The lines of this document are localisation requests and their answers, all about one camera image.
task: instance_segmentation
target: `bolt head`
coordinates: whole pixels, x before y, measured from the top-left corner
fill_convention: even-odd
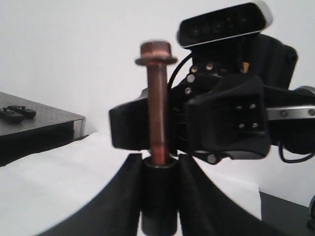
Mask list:
[[[280,115],[281,115],[282,117],[287,117],[287,116],[288,116],[288,112],[287,112],[287,111],[281,111],[281,112],[280,112]]]
[[[140,48],[141,58],[135,62],[137,65],[151,65],[162,63],[165,65],[174,64],[177,59],[172,56],[171,45],[166,41],[145,42]]]
[[[206,70],[212,70],[213,69],[213,65],[211,63],[206,65]]]
[[[195,81],[195,76],[194,75],[187,75],[187,82],[188,83],[193,83]]]
[[[309,109],[309,115],[310,116],[315,116],[315,109]]]
[[[197,70],[198,70],[198,67],[197,67],[197,66],[193,66],[193,67],[190,69],[190,71],[191,71],[192,73],[196,73]]]
[[[188,95],[188,94],[191,94],[191,88],[189,88],[189,87],[186,88],[186,89],[185,89],[185,94],[187,94],[187,95]]]
[[[215,164],[217,162],[217,157],[213,154],[210,154],[207,156],[207,161],[210,163],[210,164]]]

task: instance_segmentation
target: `white wall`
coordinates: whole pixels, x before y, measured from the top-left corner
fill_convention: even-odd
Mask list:
[[[134,64],[143,40],[168,40],[182,59],[189,52],[177,45],[175,32],[183,19],[243,2],[0,0],[0,90],[85,115],[88,133],[108,134],[108,110],[146,86],[145,69]],[[300,55],[292,88],[315,86],[315,1],[266,2],[275,20],[265,34]],[[315,160],[286,165],[273,149],[264,160],[224,160],[209,168],[307,206],[315,194],[314,167]]]

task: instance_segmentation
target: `screw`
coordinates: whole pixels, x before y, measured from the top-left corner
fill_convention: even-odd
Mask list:
[[[190,69],[190,71],[191,71],[192,73],[196,73],[197,70],[198,70],[198,67],[197,67],[197,66],[193,66],[193,67]]]
[[[206,69],[207,70],[212,70],[213,69],[213,65],[211,63],[206,65]]]
[[[287,111],[281,111],[281,112],[280,112],[280,115],[281,115],[282,117],[287,117],[287,116],[288,116],[288,112],[287,112]]]
[[[309,115],[310,116],[315,116],[315,110],[314,109],[309,109]]]
[[[195,76],[194,75],[187,75],[187,82],[188,83],[193,83],[195,81]]]
[[[213,154],[210,154],[207,156],[207,161],[210,163],[210,164],[215,164],[217,162],[217,157]]]
[[[166,66],[177,59],[172,56],[171,45],[165,41],[146,42],[141,45],[141,58],[135,63],[147,67],[148,107],[152,162],[166,164],[168,152],[168,101]]]
[[[185,89],[185,94],[187,94],[187,95],[188,95],[188,94],[191,94],[191,88],[189,88],[189,87],[186,88],[186,89]]]

